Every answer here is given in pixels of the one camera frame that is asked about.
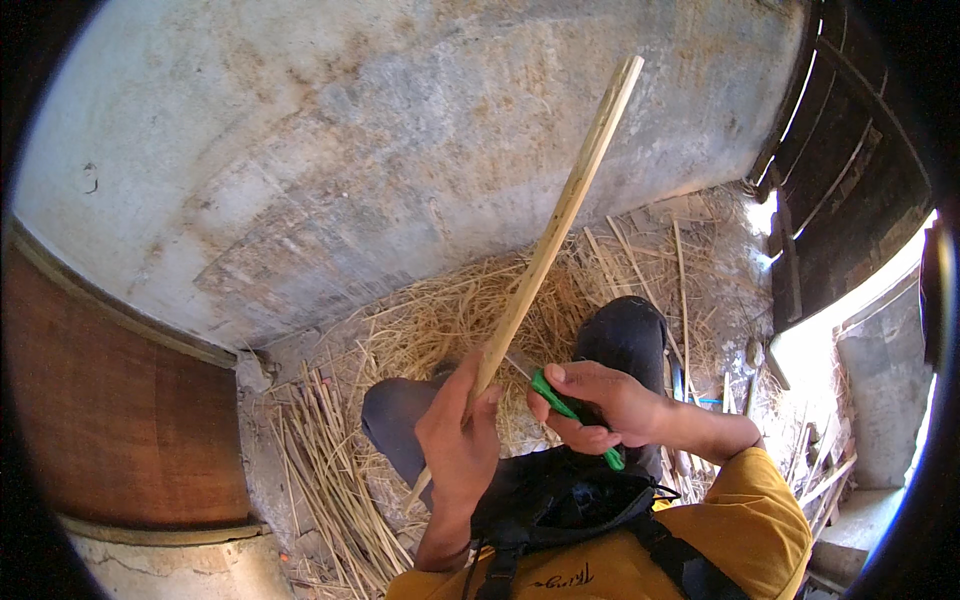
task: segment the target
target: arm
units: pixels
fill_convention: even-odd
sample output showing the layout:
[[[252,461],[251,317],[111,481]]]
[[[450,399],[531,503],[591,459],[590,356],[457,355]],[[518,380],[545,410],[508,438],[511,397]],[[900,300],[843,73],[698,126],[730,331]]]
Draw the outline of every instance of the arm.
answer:
[[[419,571],[453,571],[464,566],[470,516],[496,471],[500,452],[496,402],[502,388],[490,386],[481,394],[473,402],[467,424],[460,426],[482,357],[476,351],[464,359],[414,429],[433,473],[433,514],[414,563]]]
[[[763,448],[754,423],[740,415],[712,413],[647,390],[628,374],[592,361],[547,365],[544,375],[565,396],[595,404],[611,430],[583,426],[550,409],[531,391],[534,416],[552,427],[578,452],[601,454],[621,442],[630,447],[663,444],[723,465],[749,447]]]

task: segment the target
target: yellow t-shirt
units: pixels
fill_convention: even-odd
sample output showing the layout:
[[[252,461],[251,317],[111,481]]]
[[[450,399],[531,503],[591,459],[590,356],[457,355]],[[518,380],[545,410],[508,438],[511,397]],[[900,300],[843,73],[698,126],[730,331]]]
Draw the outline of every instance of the yellow t-shirt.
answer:
[[[803,511],[770,456],[749,448],[728,461],[702,504],[657,511],[655,519],[686,540],[751,598],[793,598],[804,575],[812,537]],[[490,559],[470,581],[472,598]],[[408,571],[396,577],[387,600],[459,600],[467,571]],[[520,559],[513,598],[676,600],[673,582],[633,534],[616,530],[595,540]]]

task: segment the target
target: hand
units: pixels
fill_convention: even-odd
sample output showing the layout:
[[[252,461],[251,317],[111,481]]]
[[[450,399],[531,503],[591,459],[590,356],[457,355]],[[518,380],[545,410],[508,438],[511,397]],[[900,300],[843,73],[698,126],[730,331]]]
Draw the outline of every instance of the hand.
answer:
[[[593,404],[610,425],[610,430],[602,425],[583,426],[550,408],[541,395],[528,391],[527,406],[534,417],[546,422],[571,449],[602,454],[620,443],[638,447],[656,441],[670,400],[647,390],[628,374],[593,361],[551,363],[543,374],[560,394]]]
[[[467,518],[487,490],[499,460],[496,403],[503,388],[490,386],[473,401],[467,424],[460,422],[483,352],[471,352],[417,421],[414,433],[433,474],[434,512],[455,507]]]

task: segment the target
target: green knife handle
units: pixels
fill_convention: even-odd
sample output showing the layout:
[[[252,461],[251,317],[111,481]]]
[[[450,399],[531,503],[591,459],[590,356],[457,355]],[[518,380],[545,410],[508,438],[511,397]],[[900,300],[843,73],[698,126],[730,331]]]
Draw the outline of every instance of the green knife handle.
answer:
[[[570,410],[569,407],[560,400],[560,397],[557,396],[553,388],[550,387],[550,383],[546,380],[546,377],[543,376],[543,369],[537,369],[537,372],[534,373],[533,379],[530,380],[530,387],[534,389],[534,392],[543,396],[553,410],[568,419],[580,420],[580,417],[577,417],[577,414]],[[620,453],[615,449],[607,448],[607,451],[603,453],[603,457],[613,470],[623,470],[623,459],[620,458]]]

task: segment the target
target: left hand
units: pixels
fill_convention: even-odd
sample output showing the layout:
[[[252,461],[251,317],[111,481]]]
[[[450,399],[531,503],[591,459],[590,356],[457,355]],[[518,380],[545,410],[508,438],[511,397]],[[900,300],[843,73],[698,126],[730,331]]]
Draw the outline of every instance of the left hand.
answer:
[[[468,354],[414,427],[433,474],[435,512],[438,508],[456,508],[467,516],[472,514],[496,471],[500,454],[496,403],[503,388],[492,385],[478,396],[467,424],[460,427],[482,359],[481,350]]]

